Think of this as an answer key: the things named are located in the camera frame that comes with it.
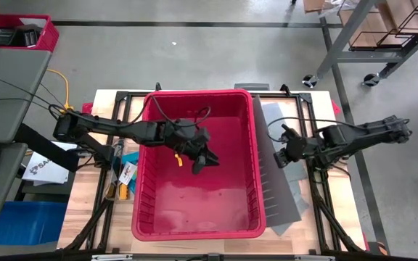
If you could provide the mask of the clear plastic tray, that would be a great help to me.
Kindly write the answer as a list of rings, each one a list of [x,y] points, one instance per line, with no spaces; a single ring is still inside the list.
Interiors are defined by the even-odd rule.
[[[131,139],[118,138],[112,148],[112,163],[107,169],[103,196],[110,201],[132,201],[136,190],[139,146]]]

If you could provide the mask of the cardboard boxes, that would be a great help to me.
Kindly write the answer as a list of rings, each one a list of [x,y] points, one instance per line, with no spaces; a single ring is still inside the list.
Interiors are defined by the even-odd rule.
[[[360,0],[303,0],[306,12],[337,15],[343,25]],[[379,0],[358,26],[348,44],[354,49],[400,49],[418,36],[418,0]]]

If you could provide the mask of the long grey slotted divider panel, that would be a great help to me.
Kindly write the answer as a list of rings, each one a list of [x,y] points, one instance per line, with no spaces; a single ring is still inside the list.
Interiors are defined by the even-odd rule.
[[[261,98],[253,97],[255,133],[261,172],[261,188],[268,227],[285,226],[301,220],[284,170],[274,159],[274,145],[267,135],[267,124],[261,106]]]
[[[269,124],[278,118],[287,117],[288,108],[289,107],[286,104],[282,104],[280,102],[262,104],[266,123]],[[279,140],[281,135],[284,133],[284,129],[281,125],[285,124],[292,128],[294,123],[297,123],[297,120],[280,120],[273,123],[269,126],[270,137],[275,140]],[[281,148],[286,147],[286,144],[281,144],[276,141],[273,142],[273,145],[276,152]],[[300,188],[300,182],[307,178],[303,164],[301,162],[291,162],[283,168],[283,172],[290,186],[297,211],[300,215],[302,215],[310,207],[309,203],[303,198]]]

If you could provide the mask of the grey metal cart frame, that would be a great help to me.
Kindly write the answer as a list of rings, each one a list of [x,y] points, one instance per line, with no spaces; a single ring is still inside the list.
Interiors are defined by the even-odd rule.
[[[385,67],[373,74],[378,74],[380,80],[385,79],[418,51],[418,36],[401,49],[350,50],[348,42],[351,36],[378,1],[360,0],[351,15],[351,20],[346,25],[341,23],[343,28],[340,34],[327,48],[327,55],[315,73],[318,79],[323,78],[333,65],[339,63],[384,63]]]

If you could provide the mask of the long blue toy brick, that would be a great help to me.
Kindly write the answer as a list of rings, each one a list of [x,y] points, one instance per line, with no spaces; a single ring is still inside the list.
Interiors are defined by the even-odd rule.
[[[123,164],[130,162],[133,165],[137,165],[138,161],[139,161],[139,152],[132,152],[132,153],[125,154],[122,156]]]

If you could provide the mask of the white printed paper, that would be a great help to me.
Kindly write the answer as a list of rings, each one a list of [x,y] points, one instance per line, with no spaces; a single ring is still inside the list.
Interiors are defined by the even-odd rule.
[[[69,173],[69,170],[34,152],[30,157],[22,179],[33,181],[36,186],[48,183],[63,184],[67,182]]]

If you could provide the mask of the black electronic box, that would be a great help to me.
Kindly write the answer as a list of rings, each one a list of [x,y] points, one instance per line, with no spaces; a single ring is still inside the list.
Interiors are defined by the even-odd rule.
[[[21,25],[15,29],[15,45],[21,47],[34,47],[41,37],[42,28],[35,25]]]
[[[13,28],[0,28],[0,46],[11,46],[15,33]]]

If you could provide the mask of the grey desk top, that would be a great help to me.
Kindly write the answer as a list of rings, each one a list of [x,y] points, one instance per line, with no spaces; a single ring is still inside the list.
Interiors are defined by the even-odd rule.
[[[0,143],[14,140],[51,57],[49,51],[0,49]]]

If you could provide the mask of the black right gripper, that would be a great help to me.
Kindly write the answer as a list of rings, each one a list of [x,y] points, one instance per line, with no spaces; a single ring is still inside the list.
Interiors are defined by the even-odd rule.
[[[286,124],[282,124],[282,128],[284,133],[280,140],[286,147],[280,149],[281,160],[304,160],[325,155],[324,139],[318,131],[312,137],[303,137]]]

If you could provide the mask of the black table frame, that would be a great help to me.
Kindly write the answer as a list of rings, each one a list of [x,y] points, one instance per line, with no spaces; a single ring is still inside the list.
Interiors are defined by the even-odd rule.
[[[130,119],[142,109],[143,98],[150,91],[99,89],[94,98],[92,112],[100,117],[111,117],[118,92],[132,92]],[[311,93],[315,116],[319,119],[335,119],[332,100],[328,91],[305,91]],[[283,112],[293,117],[295,103],[283,97],[261,98],[262,104],[283,102]],[[329,188],[335,217],[353,242],[366,249],[366,238],[358,218],[351,180],[340,169],[329,172]],[[66,248],[88,222],[93,212],[97,191],[99,191],[100,170],[93,166],[81,168],[73,180],[73,187],[67,205],[57,248]],[[191,240],[191,241],[140,241],[131,231],[134,195],[128,200],[113,202],[112,215],[106,250],[119,248],[120,253],[129,254],[308,254],[315,249],[319,253],[316,223],[312,205],[301,215],[301,221],[293,223],[281,236],[271,228],[255,239]]]

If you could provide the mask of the small red crate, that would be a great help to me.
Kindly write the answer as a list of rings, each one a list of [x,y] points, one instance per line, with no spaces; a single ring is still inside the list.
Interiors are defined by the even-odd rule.
[[[0,14],[0,28],[16,28],[23,25],[37,25],[41,28],[41,35],[33,47],[0,46],[2,49],[34,49],[53,52],[60,33],[55,28],[49,15],[44,14]]]

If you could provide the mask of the black bar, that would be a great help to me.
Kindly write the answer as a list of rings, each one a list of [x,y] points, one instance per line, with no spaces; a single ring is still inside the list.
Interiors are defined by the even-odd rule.
[[[59,166],[75,173],[78,168],[77,154],[58,147],[37,131],[22,123],[14,137],[14,141],[28,145],[28,148],[46,157]]]

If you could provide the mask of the white printed tag card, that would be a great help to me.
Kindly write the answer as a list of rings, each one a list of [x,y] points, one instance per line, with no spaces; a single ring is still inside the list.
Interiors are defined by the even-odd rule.
[[[125,185],[128,185],[131,181],[134,181],[136,179],[136,171],[137,166],[134,164],[127,162],[123,166],[123,170],[118,178],[118,180]]]

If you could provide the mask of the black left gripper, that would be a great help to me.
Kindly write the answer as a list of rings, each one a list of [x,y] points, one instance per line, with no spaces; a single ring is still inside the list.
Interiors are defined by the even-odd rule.
[[[175,132],[177,137],[175,150],[179,154],[183,154],[194,159],[192,164],[192,173],[197,175],[204,166],[218,166],[218,157],[214,152],[208,148],[208,142],[203,146],[192,141],[197,131],[198,126],[194,125],[191,120],[177,119],[174,122]]]

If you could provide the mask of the large red plastic bin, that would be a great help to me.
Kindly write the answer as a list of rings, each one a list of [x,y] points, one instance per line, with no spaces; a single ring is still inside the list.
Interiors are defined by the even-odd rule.
[[[157,91],[144,120],[200,119],[220,164],[192,174],[165,146],[140,146],[131,230],[140,241],[243,239],[266,227],[253,100],[240,89]]]

